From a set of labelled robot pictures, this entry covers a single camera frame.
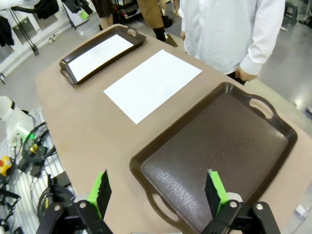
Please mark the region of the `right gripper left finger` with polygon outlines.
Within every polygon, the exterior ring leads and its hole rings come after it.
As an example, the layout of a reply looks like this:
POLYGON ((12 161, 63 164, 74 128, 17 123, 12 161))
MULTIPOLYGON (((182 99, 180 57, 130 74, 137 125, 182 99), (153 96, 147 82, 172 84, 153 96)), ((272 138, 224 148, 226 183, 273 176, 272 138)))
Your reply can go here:
POLYGON ((65 206, 49 202, 37 229, 38 234, 111 234, 104 216, 112 194, 107 171, 99 173, 86 200, 65 206))

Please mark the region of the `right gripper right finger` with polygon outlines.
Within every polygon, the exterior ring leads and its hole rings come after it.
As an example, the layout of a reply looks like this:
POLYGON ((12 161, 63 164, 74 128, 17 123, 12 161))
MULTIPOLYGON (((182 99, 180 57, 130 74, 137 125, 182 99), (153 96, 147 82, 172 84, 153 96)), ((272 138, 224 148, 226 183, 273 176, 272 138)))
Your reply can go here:
POLYGON ((241 231, 243 234, 279 234, 280 229, 266 202, 259 201, 252 206, 235 199, 229 199, 217 171, 207 172, 204 187, 212 220, 203 234, 229 234, 241 231))

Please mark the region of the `person's left hand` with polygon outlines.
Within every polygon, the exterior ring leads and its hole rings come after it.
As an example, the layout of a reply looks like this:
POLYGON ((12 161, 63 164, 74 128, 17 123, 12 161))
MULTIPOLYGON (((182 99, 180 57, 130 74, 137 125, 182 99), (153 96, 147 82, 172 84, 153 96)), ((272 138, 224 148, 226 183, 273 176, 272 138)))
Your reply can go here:
POLYGON ((235 77, 240 78, 242 81, 252 81, 257 78, 257 75, 250 75, 246 73, 240 66, 237 67, 235 77))

